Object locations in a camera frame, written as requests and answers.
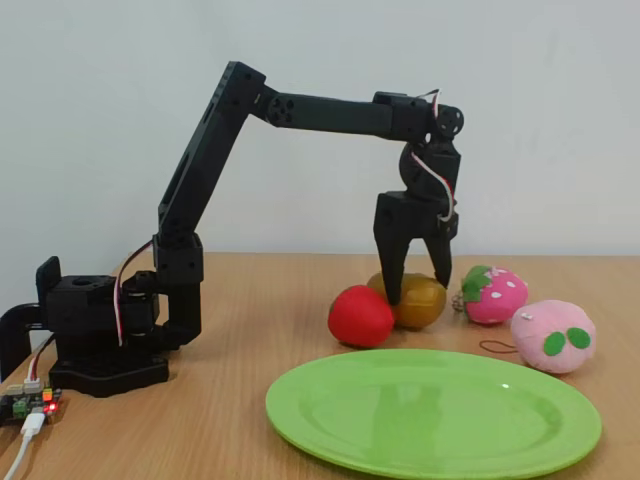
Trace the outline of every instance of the white wall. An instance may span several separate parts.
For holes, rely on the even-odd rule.
[[[466,115],[458,253],[640,253],[639,14],[628,0],[2,2],[0,309],[35,297],[49,255],[108,272],[149,238],[228,60],[281,91],[442,87]],[[209,250],[372,252],[400,149],[252,119],[199,232]]]

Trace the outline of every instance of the plastic plate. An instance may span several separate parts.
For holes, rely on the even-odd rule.
[[[600,416],[575,388],[491,358],[374,350],[297,367],[269,389],[267,415],[298,448],[404,479],[531,478],[597,444]]]

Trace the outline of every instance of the toy fruit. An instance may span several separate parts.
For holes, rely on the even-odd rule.
[[[371,277],[367,285],[387,299],[381,273]],[[392,307],[396,325],[424,328],[438,319],[446,303],[447,290],[437,280],[421,273],[405,273],[400,303]]]
[[[469,320],[494,325],[509,320],[527,303],[529,289],[515,273],[477,265],[462,281],[462,300]]]
[[[329,330],[340,342],[376,347],[393,330],[393,312],[378,293],[364,285],[342,292],[329,311]]]
[[[544,300],[519,309],[511,335],[523,360],[549,373],[568,373],[596,350],[596,327],[577,305]]]

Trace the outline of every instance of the yellow-brown ball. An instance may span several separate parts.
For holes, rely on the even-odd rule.
[[[371,277],[367,286],[387,298],[382,273]],[[400,303],[393,307],[396,325],[412,329],[431,325],[442,314],[446,303],[447,290],[436,279],[421,273],[405,273]]]

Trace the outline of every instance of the circuit board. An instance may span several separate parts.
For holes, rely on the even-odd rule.
[[[0,425],[22,423],[30,413],[41,412],[47,421],[58,411],[62,390],[47,386],[9,385],[0,397]]]

